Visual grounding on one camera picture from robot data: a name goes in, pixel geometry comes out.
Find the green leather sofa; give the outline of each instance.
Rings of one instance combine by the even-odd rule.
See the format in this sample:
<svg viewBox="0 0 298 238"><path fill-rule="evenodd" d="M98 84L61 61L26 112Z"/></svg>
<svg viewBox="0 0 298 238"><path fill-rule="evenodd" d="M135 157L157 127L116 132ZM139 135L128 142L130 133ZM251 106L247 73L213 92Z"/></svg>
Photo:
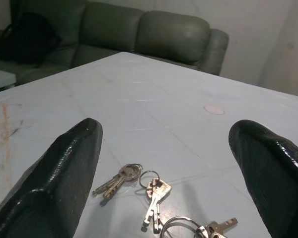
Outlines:
<svg viewBox="0 0 298 238"><path fill-rule="evenodd" d="M227 33L188 15L85 0L10 0L10 6L12 20L38 13L62 38L39 68L0 60L17 85L122 51L218 75L228 45Z"/></svg>

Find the white table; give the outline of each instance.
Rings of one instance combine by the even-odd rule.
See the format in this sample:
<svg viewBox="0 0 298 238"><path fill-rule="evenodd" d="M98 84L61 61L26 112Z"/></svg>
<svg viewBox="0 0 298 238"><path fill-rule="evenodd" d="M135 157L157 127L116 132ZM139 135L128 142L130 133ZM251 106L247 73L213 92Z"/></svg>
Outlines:
<svg viewBox="0 0 298 238"><path fill-rule="evenodd" d="M201 224L237 217L229 238L270 237L228 132L251 119L298 146L298 97L129 53L0 92L0 201L58 135L86 117L104 130L93 188L122 165L141 163L172 185L161 204L164 222L177 215ZM87 200L75 238L157 237L151 226L141 231L148 201L137 183L122 187L105 207L100 200ZM185 237L183 228L171 231Z"/></svg>
<svg viewBox="0 0 298 238"><path fill-rule="evenodd" d="M15 74L0 70L0 88L13 88L16 83Z"/></svg>

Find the sofa cushion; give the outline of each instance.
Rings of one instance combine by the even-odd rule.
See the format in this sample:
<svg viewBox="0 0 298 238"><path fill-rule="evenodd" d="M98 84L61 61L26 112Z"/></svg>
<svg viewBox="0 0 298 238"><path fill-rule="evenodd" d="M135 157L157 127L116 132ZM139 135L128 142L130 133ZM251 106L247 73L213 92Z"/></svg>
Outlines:
<svg viewBox="0 0 298 238"><path fill-rule="evenodd" d="M134 8L90 3L83 16L80 42L132 52L142 14Z"/></svg>
<svg viewBox="0 0 298 238"><path fill-rule="evenodd" d="M143 14L135 52L186 64L198 64L210 34L208 22L164 11Z"/></svg>
<svg viewBox="0 0 298 238"><path fill-rule="evenodd" d="M28 83L67 70L68 67L44 62L39 68L33 64L19 64L0 60L0 70L16 75L16 85Z"/></svg>
<svg viewBox="0 0 298 238"><path fill-rule="evenodd" d="M84 0L24 0L19 15L29 11L49 20L62 41L60 46L47 56L46 60L69 67L78 46L84 8Z"/></svg>
<svg viewBox="0 0 298 238"><path fill-rule="evenodd" d="M78 67L80 65L100 60L116 53L119 53L119 51L95 46L79 45L72 63L72 67Z"/></svg>

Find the pink circular mark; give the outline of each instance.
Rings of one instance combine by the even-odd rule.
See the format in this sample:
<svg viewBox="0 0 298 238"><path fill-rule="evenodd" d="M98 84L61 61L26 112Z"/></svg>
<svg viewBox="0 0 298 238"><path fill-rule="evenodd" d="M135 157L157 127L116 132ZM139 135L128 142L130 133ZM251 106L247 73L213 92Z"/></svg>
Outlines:
<svg viewBox="0 0 298 238"><path fill-rule="evenodd" d="M205 105L204 109L207 112L215 115L223 115L225 113L222 108L219 108L218 106L214 106L214 105Z"/></svg>

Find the black bag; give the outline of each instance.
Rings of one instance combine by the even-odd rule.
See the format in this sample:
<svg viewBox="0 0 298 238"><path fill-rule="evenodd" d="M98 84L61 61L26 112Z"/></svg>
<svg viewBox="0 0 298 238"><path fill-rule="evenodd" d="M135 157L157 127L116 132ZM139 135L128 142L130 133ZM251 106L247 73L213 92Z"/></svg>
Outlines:
<svg viewBox="0 0 298 238"><path fill-rule="evenodd" d="M41 64L60 41L46 18L26 12L0 36L0 60Z"/></svg>

